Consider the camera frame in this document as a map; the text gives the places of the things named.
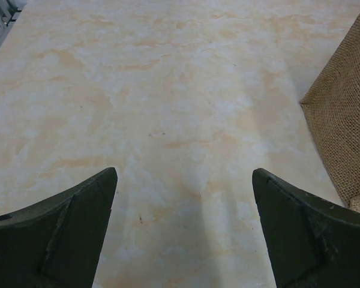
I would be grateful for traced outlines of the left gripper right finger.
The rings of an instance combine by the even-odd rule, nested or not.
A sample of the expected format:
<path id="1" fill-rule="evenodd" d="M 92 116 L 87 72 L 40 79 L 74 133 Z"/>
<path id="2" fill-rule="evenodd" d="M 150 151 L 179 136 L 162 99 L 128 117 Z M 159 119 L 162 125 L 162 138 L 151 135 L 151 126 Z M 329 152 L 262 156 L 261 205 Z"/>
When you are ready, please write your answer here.
<path id="1" fill-rule="evenodd" d="M 360 287 L 360 213 L 253 171 L 277 287 Z"/>

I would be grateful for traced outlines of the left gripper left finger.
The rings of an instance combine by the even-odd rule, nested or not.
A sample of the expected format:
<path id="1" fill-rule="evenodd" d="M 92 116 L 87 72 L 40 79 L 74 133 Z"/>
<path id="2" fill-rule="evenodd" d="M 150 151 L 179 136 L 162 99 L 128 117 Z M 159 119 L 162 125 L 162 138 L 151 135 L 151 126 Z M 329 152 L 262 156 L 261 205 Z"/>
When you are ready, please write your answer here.
<path id="1" fill-rule="evenodd" d="M 118 177 L 80 184 L 0 216 L 0 287 L 91 287 Z"/>

